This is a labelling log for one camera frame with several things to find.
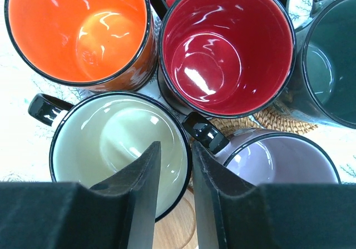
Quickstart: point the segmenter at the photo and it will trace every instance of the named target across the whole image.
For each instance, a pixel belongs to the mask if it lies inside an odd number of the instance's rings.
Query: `mug rim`
[[[49,153],[51,179],[52,179],[53,182],[57,182],[56,176],[55,176],[55,171],[54,171],[54,168],[53,168],[53,154],[54,154],[54,148],[55,148],[55,145],[56,145],[56,141],[58,139],[58,135],[59,135],[61,129],[63,128],[64,124],[67,122],[67,120],[78,109],[80,109],[85,104],[90,103],[91,101],[93,101],[95,99],[100,99],[102,97],[115,96],[115,95],[136,97],[136,98],[142,99],[144,101],[147,101],[147,102],[157,106],[159,109],[163,110],[163,112],[173,121],[173,123],[176,125],[177,129],[179,130],[179,133],[182,136],[182,139],[183,139],[182,147],[185,148],[186,155],[187,155],[187,172],[186,172],[186,175],[185,175],[185,181],[184,181],[183,187],[182,187],[179,195],[177,196],[177,198],[173,202],[173,204],[165,212],[163,212],[161,215],[159,215],[159,217],[156,217],[156,222],[158,222],[159,220],[161,220],[162,218],[167,216],[178,205],[178,203],[183,198],[183,195],[184,195],[185,191],[187,190],[189,179],[190,179],[190,175],[191,175],[191,171],[192,171],[192,153],[191,153],[188,137],[187,137],[187,135],[186,135],[186,133],[184,131],[183,126],[178,121],[178,119],[175,118],[175,116],[172,114],[171,111],[169,111],[169,109],[167,107],[165,107],[160,102],[158,102],[157,100],[155,100],[155,99],[153,99],[153,98],[151,98],[149,96],[146,96],[146,95],[143,95],[143,94],[137,93],[137,92],[131,92],[131,91],[110,91],[110,92],[105,92],[105,93],[101,93],[101,94],[96,94],[96,95],[90,96],[90,97],[82,100],[78,104],[74,105],[68,111],[68,113],[62,119],[61,123],[56,128],[56,131],[55,131],[55,133],[53,135],[53,138],[52,138],[52,141],[51,141],[50,153]]]
[[[313,101],[317,104],[318,108],[328,117],[331,118],[333,121],[335,121],[336,123],[342,125],[342,126],[346,126],[349,128],[356,128],[356,123],[352,123],[349,121],[346,121],[340,117],[337,117],[335,115],[333,115],[332,113],[328,112],[328,110],[324,107],[324,105],[319,101],[319,99],[317,98],[316,94],[313,91],[312,85],[310,83],[309,80],[309,76],[308,76],[308,67],[306,65],[306,53],[308,51],[308,45],[310,43],[310,40],[312,39],[312,35],[316,29],[316,27],[318,26],[318,24],[320,23],[321,20],[323,20],[324,16],[330,11],[332,10],[336,5],[338,5],[341,2],[344,2],[346,0],[334,0],[331,4],[329,4],[328,6],[326,6],[311,22],[310,27],[308,29],[308,33],[306,34],[306,38],[303,42],[303,46],[301,48],[302,52],[301,52],[301,65],[302,65],[302,69],[303,69],[303,77],[304,77],[304,81],[306,84],[306,88],[308,89],[309,94],[311,95],[311,98],[313,99]]]
[[[290,132],[282,132],[282,131],[273,131],[270,133],[265,133],[262,134],[260,136],[254,137],[248,141],[246,141],[245,143],[243,143],[242,145],[240,145],[236,150],[233,151],[233,153],[225,160],[223,166],[227,167],[228,164],[234,159],[235,156],[237,156],[243,149],[247,148],[248,146],[250,146],[251,144],[264,140],[266,138],[272,138],[272,137],[290,137],[290,138],[295,138],[297,140],[301,140],[306,142],[307,144],[314,146],[314,148],[316,148],[317,150],[319,150],[319,152],[321,152],[323,154],[323,156],[328,160],[328,162],[330,163],[336,178],[337,178],[337,183],[338,184],[342,184],[341,179],[340,179],[340,175],[339,172],[333,162],[333,160],[331,159],[331,157],[325,152],[324,149],[322,149],[317,143],[313,142],[312,140],[302,136],[302,135],[298,135],[295,133],[290,133]]]
[[[284,81],[284,83],[282,84],[282,86],[279,88],[279,90],[277,91],[277,93],[275,95],[273,95],[265,104],[263,104],[262,106],[247,112],[247,113],[239,113],[239,114],[218,114],[218,113],[212,113],[209,111],[205,111],[202,108],[199,108],[198,106],[196,106],[195,104],[190,103],[186,98],[183,97],[183,95],[175,88],[173,82],[170,79],[170,76],[168,75],[165,63],[164,63],[164,57],[163,57],[163,37],[164,37],[164,32],[165,32],[165,28],[166,25],[168,23],[168,20],[172,14],[172,12],[174,11],[174,9],[178,6],[178,4],[181,2],[182,0],[175,0],[175,2],[173,3],[173,5],[168,9],[167,13],[165,14],[163,20],[162,20],[162,25],[161,25],[161,29],[160,29],[160,33],[159,33],[159,40],[158,40],[158,50],[159,50],[159,61],[160,61],[160,66],[162,68],[162,72],[164,75],[164,79],[165,82],[168,86],[168,88],[170,89],[170,91],[172,91],[172,93],[186,106],[192,108],[194,111],[198,111],[202,114],[205,114],[209,117],[217,117],[217,118],[240,118],[240,117],[247,117],[247,116],[251,116],[254,113],[257,113],[259,111],[261,111],[262,109],[267,108],[268,106],[270,106],[276,99],[277,97],[282,93],[282,91],[284,90],[284,88],[286,87],[286,85],[288,84],[291,75],[292,75],[292,71],[294,69],[295,63],[296,63],[296,35],[295,35],[295,31],[294,31],[294,27],[292,24],[292,21],[287,13],[287,11],[285,10],[284,6],[282,5],[282,3],[279,0],[272,0],[274,1],[274,3],[280,8],[282,14],[284,15],[284,18],[289,26],[289,30],[290,30],[290,35],[292,38],[292,57],[291,57],[291,64],[290,64],[290,68],[289,71],[287,73],[286,79]]]
[[[9,38],[11,40],[11,43],[12,43],[13,47],[15,48],[16,52],[19,54],[19,56],[22,58],[22,60],[32,70],[34,70],[36,73],[38,73],[42,77],[44,77],[44,78],[46,78],[46,79],[48,79],[48,80],[50,80],[52,82],[56,82],[58,84],[65,85],[65,86],[71,86],[71,87],[91,87],[91,86],[95,86],[95,85],[98,85],[98,84],[103,84],[103,83],[111,81],[112,79],[114,79],[114,78],[122,75],[123,73],[125,73],[138,60],[138,58],[141,56],[145,46],[148,43],[150,32],[151,32],[151,25],[153,24],[150,0],[145,0],[146,13],[147,13],[147,18],[146,18],[147,23],[146,23],[145,34],[144,34],[144,38],[143,38],[138,50],[136,51],[135,55],[131,58],[131,60],[123,68],[121,68],[119,71],[115,72],[114,74],[112,74],[112,75],[110,75],[108,77],[102,78],[102,79],[97,79],[97,80],[88,81],[88,82],[65,81],[65,80],[50,76],[46,72],[44,72],[44,71],[40,70],[39,68],[37,68],[29,59],[27,59],[27,57],[21,51],[21,49],[17,45],[17,42],[16,42],[16,40],[15,40],[13,34],[12,34],[12,30],[11,30],[11,25],[10,25],[10,20],[9,20],[9,3],[10,3],[10,0],[5,0],[5,3],[4,3],[4,18],[5,18],[5,25],[6,25],[6,30],[7,30],[8,36],[9,36]]]

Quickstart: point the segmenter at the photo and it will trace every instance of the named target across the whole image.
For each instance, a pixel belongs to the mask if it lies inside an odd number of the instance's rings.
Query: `ceramic mug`
[[[281,0],[288,8],[288,0]],[[356,128],[356,0],[313,0],[298,27],[293,75],[274,107],[311,123]]]
[[[149,0],[5,0],[5,21],[22,59],[59,84],[136,90],[157,66]]]
[[[216,161],[253,185],[341,183],[327,153],[301,135],[251,128],[225,137],[196,112],[188,115],[183,126]]]
[[[160,141],[156,220],[165,217],[184,195],[192,168],[189,142],[179,121],[154,99],[116,91],[73,106],[38,94],[28,113],[56,128],[50,149],[54,182],[79,181],[90,188],[140,157],[153,141]]]
[[[165,14],[159,35],[160,88],[165,83],[190,111],[248,116],[271,104],[289,80],[295,37],[278,0],[151,3],[161,18]]]

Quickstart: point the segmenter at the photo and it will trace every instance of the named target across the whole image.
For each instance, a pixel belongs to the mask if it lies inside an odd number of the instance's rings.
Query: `wooden coaster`
[[[173,211],[155,224],[153,249],[195,249],[197,246],[194,195],[187,190]]]
[[[268,107],[256,114],[254,118],[264,127],[269,130],[285,131],[296,133],[299,135],[306,134],[318,126],[302,121],[296,121],[290,118],[281,116],[274,108]]]

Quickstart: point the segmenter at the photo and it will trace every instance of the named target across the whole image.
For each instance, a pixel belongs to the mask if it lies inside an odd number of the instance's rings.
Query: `patterned tablecloth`
[[[38,92],[71,103],[89,92],[50,82],[21,60],[7,35],[3,4],[0,0],[0,181],[50,181],[48,152],[53,130],[30,117],[28,105]],[[311,0],[291,0],[289,14],[295,27],[307,19],[311,6]],[[159,25],[155,17],[156,33]],[[164,103],[155,77],[140,92]],[[356,130],[321,126],[306,136],[327,151],[344,183],[356,182]]]

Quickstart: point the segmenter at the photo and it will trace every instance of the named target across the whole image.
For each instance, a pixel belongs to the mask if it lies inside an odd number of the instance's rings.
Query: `black rim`
[[[54,148],[55,148],[55,144],[58,138],[58,135],[63,127],[63,125],[66,123],[66,121],[83,105],[93,101],[94,99],[98,99],[101,97],[107,97],[107,96],[115,96],[115,95],[125,95],[125,96],[131,96],[131,97],[137,97],[139,99],[145,100],[151,104],[154,104],[155,106],[157,106],[159,109],[163,110],[171,119],[172,121],[175,123],[175,125],[177,126],[180,134],[182,135],[183,141],[184,141],[184,145],[185,145],[185,149],[186,149],[186,153],[187,153],[187,174],[186,174],[186,178],[185,178],[185,182],[183,185],[183,188],[181,190],[181,192],[179,193],[179,195],[176,198],[176,201],[163,213],[161,214],[159,217],[156,218],[156,222],[161,220],[162,218],[164,218],[166,215],[168,215],[175,207],[176,205],[179,203],[179,201],[182,199],[188,183],[189,183],[189,179],[190,179],[190,175],[191,175],[191,170],[192,170],[192,154],[191,154],[191,150],[190,150],[190,145],[189,145],[189,141],[188,141],[188,137],[183,129],[183,126],[181,125],[181,123],[178,121],[178,119],[176,119],[174,117],[174,115],[164,106],[162,105],[160,102],[145,96],[143,94],[137,93],[137,92],[130,92],[130,91],[113,91],[113,92],[106,92],[106,93],[102,93],[102,94],[97,94],[97,95],[93,95],[90,96],[86,99],[84,99],[83,101],[81,101],[80,103],[78,103],[77,105],[75,105],[72,109],[69,110],[68,114],[66,114],[66,116],[64,117],[64,119],[61,121],[61,123],[58,125],[55,134],[53,136],[52,142],[51,142],[51,147],[50,147],[50,173],[51,173],[51,178],[53,182],[57,182],[56,180],[56,176],[55,176],[55,172],[53,170],[53,153],[54,153]]]
[[[161,84],[160,84],[160,80],[158,78],[160,74],[160,70],[159,68],[157,69],[157,86],[158,86],[158,90],[160,91],[163,99],[165,100],[165,102],[169,105],[170,108],[172,108],[174,111],[177,111],[179,114],[182,114],[183,116],[187,116],[187,114],[182,113],[181,111],[179,111],[177,108],[174,108],[173,105],[171,105],[171,102],[168,101],[168,98],[166,98],[166,96],[163,94],[163,91],[161,89]]]
[[[304,136],[301,135],[297,135],[294,133],[289,133],[289,132],[272,132],[272,133],[266,133],[263,134],[261,136],[255,137],[247,142],[245,142],[243,145],[241,145],[239,148],[237,148],[230,156],[229,158],[225,161],[224,166],[227,167],[228,164],[234,159],[234,157],[236,155],[238,155],[243,149],[247,148],[248,146],[250,146],[251,144],[264,140],[266,138],[272,138],[272,137],[291,137],[291,138],[296,138],[298,140],[302,140],[304,142],[307,142],[308,144],[314,146],[316,149],[318,149],[323,156],[329,161],[330,165],[332,166],[334,173],[338,179],[338,183],[341,184],[341,179],[339,176],[339,172],[336,169],[335,164],[333,163],[332,159],[329,157],[329,155],[324,151],[324,149],[322,149],[319,145],[317,145],[315,142],[311,141],[308,138],[305,138]]]
[[[170,77],[168,76],[168,72],[164,63],[164,59],[163,59],[163,36],[164,36],[164,32],[165,32],[165,28],[167,25],[167,22],[169,20],[170,15],[172,14],[172,12],[174,11],[174,9],[178,6],[178,4],[181,2],[181,0],[176,0],[173,5],[171,6],[171,8],[167,11],[166,15],[163,18],[162,21],[162,26],[160,29],[160,34],[159,34],[159,61],[160,61],[160,65],[165,77],[165,81],[169,87],[169,89],[171,91],[173,91],[173,93],[179,98],[179,100],[181,100],[184,104],[186,104],[188,107],[191,107],[192,109],[208,115],[210,117],[217,117],[217,118],[239,118],[239,117],[247,117],[250,116],[254,113],[257,113],[259,111],[261,111],[262,109],[265,109],[266,107],[270,106],[274,100],[282,93],[283,89],[285,88],[285,86],[288,84],[291,75],[292,75],[292,70],[294,68],[295,65],[295,60],[296,60],[296,38],[295,38],[295,32],[294,32],[294,28],[293,28],[293,24],[291,22],[291,19],[289,18],[289,15],[287,14],[284,6],[280,3],[279,0],[273,0],[277,6],[280,8],[280,10],[282,11],[288,25],[289,25],[289,29],[290,29],[290,34],[292,37],[292,42],[293,42],[293,54],[292,54],[292,59],[291,59],[291,65],[290,65],[290,69],[288,71],[287,77],[283,83],[283,85],[280,87],[280,89],[277,91],[277,93],[272,96],[271,99],[269,99],[264,105],[256,108],[255,110],[252,110],[251,112],[248,113],[240,113],[240,114],[232,114],[232,115],[225,115],[225,114],[216,114],[216,113],[211,113],[208,111],[204,111],[203,109],[197,107],[196,105],[190,103],[188,100],[186,100],[182,94],[174,87],[174,84],[172,83]]]
[[[11,26],[10,26],[10,21],[9,21],[9,2],[10,0],[5,0],[5,4],[4,4],[4,17],[5,17],[5,24],[6,24],[6,29],[7,29],[7,33],[10,37],[11,43],[14,46],[16,52],[20,55],[20,57],[29,65],[29,67],[31,67],[35,72],[37,72],[38,74],[40,74],[41,76],[45,77],[46,79],[56,82],[58,84],[62,84],[62,85],[66,85],[66,86],[71,86],[71,87],[89,87],[89,86],[94,86],[94,85],[98,85],[98,84],[102,84],[105,82],[108,82],[118,76],[120,76],[121,74],[123,74],[125,71],[127,71],[132,64],[134,64],[137,59],[140,57],[142,51],[144,50],[147,41],[149,39],[150,36],[150,32],[151,32],[151,25],[152,25],[152,12],[151,12],[151,5],[150,5],[150,0],[145,0],[145,4],[146,4],[146,13],[147,13],[147,24],[146,24],[146,30],[145,30],[145,35],[144,35],[144,39],[140,45],[140,48],[137,50],[136,54],[134,55],[134,57],[129,61],[129,63],[127,65],[124,66],[124,68],[120,69],[118,72],[116,72],[115,74],[110,75],[109,77],[103,78],[103,79],[99,79],[97,81],[91,81],[91,82],[70,82],[70,81],[63,81],[61,79],[58,78],[54,78],[46,73],[44,73],[43,71],[41,71],[40,69],[38,69],[34,64],[31,63],[30,60],[28,60],[26,58],[26,56],[22,53],[22,51],[20,50],[19,46],[17,45],[15,38],[12,34],[11,31]]]
[[[339,3],[343,2],[345,0],[336,0],[334,2],[332,2],[330,5],[328,5],[324,10],[322,10],[320,12],[320,14],[317,16],[317,18],[315,20],[313,20],[313,22],[311,23],[311,26],[310,26],[310,29],[308,30],[308,34],[306,35],[306,39],[304,41],[304,44],[303,44],[303,47],[302,47],[302,55],[301,55],[301,58],[302,58],[302,68],[303,68],[303,76],[304,76],[304,80],[305,80],[305,83],[306,83],[306,86],[308,88],[308,91],[312,97],[312,99],[314,100],[314,102],[317,104],[317,106],[319,107],[319,109],[321,111],[324,112],[324,114],[331,118],[333,121],[339,123],[340,125],[344,125],[346,127],[349,127],[349,128],[356,128],[356,123],[351,123],[351,122],[348,122],[348,121],[345,121],[343,120],[342,118],[339,118],[333,114],[331,114],[330,112],[328,112],[323,104],[319,101],[319,99],[317,98],[317,96],[315,95],[314,91],[313,91],[313,88],[310,84],[310,80],[309,80],[309,76],[308,76],[308,68],[306,66],[306,53],[308,51],[308,45],[309,45],[309,42],[312,38],[312,35],[314,33],[314,30],[315,28],[317,27],[317,25],[319,24],[319,22],[321,20],[323,20],[324,16],[331,10],[333,9],[336,5],[338,5]]]

